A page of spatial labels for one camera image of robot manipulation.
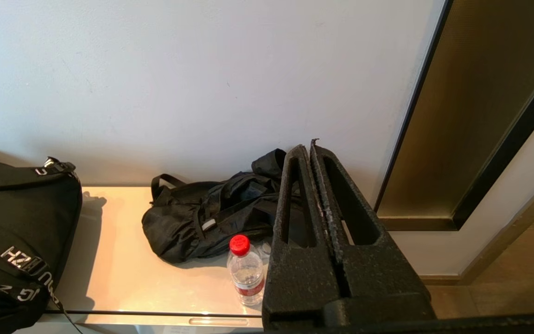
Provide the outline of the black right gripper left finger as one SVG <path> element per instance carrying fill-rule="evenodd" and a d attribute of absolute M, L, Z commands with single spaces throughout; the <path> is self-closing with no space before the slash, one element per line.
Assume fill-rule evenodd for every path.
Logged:
<path fill-rule="evenodd" d="M 267 331 L 352 325 L 333 248 L 336 205 L 325 203 L 317 177 L 304 145 L 286 154 L 261 305 Z"/>

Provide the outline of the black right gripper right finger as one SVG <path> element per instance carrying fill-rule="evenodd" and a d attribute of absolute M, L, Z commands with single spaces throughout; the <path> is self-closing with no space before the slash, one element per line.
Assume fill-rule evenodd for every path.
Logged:
<path fill-rule="evenodd" d="M 337 156 L 312 140 L 310 166 L 339 288 L 324 323 L 435 320 L 429 291 Z"/>

